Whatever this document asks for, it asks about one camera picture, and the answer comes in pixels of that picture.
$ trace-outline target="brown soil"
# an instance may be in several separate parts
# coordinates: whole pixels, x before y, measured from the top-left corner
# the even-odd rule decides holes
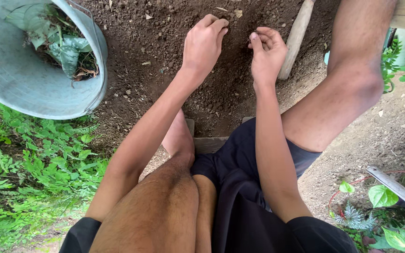
[[[242,117],[255,111],[249,34],[257,26],[270,26],[286,40],[302,4],[301,0],[120,0],[110,9],[109,1],[79,2],[93,12],[109,47],[108,90],[95,112],[105,136],[101,148],[106,149],[107,145],[118,145],[169,85],[182,64],[186,33],[206,14],[229,20],[229,32],[213,73],[189,97],[184,113],[195,120],[195,137],[228,136]],[[288,80],[277,82],[278,89],[323,71],[324,43],[330,44],[338,3],[328,0],[315,4],[292,74]],[[243,11],[241,18],[234,15],[235,9]],[[145,14],[153,19],[146,20]]]

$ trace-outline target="leg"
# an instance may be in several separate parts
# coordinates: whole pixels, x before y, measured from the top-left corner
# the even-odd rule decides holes
[[[182,111],[162,144],[172,158],[109,213],[91,252],[194,252],[198,190],[189,170],[193,139]]]
[[[287,139],[321,152],[379,100],[382,46],[397,0],[343,0],[334,20],[328,76],[282,114]]]

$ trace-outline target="wooden handle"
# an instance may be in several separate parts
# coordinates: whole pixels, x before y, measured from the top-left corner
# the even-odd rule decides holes
[[[293,63],[295,63],[296,56],[298,55],[299,48],[301,47],[302,39],[306,33],[307,25],[311,19],[314,2],[315,1],[312,0],[304,0],[302,3],[298,16],[296,17],[292,29],[290,30],[289,38],[287,39],[286,45],[289,51],[285,56],[284,64],[279,72],[279,79],[285,80],[290,75]]]

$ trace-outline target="knee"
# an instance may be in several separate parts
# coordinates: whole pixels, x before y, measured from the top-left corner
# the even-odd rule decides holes
[[[368,108],[379,101],[384,91],[380,66],[375,64],[343,64],[331,69],[329,76],[338,80],[344,92],[355,96]]]

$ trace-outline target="black shorts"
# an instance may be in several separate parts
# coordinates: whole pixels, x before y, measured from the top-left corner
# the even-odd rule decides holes
[[[289,140],[287,144],[299,178],[321,153],[303,150]],[[260,185],[256,164],[256,118],[235,129],[216,153],[196,154],[190,171],[192,175],[204,175],[210,179],[219,193],[226,176],[235,173],[237,168]]]

